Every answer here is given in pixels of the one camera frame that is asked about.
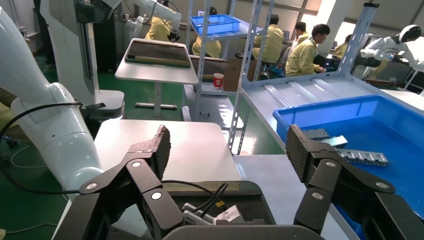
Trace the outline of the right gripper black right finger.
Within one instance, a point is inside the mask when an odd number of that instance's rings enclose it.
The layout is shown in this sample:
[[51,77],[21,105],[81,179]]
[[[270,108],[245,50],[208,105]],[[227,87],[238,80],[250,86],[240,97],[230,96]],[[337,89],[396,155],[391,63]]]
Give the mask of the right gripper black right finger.
[[288,128],[286,154],[306,192],[293,223],[315,233],[323,230],[331,204],[360,222],[375,194],[395,193],[386,180],[348,163],[328,143],[312,140],[296,125]]

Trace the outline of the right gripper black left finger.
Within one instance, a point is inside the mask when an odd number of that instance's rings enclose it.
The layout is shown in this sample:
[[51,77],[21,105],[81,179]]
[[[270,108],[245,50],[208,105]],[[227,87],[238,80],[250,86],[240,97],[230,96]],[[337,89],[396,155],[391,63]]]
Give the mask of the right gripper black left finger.
[[86,181],[53,238],[105,240],[111,225],[133,205],[155,240],[183,226],[183,213],[162,183],[170,138],[160,125],[152,139],[133,144],[119,164]]

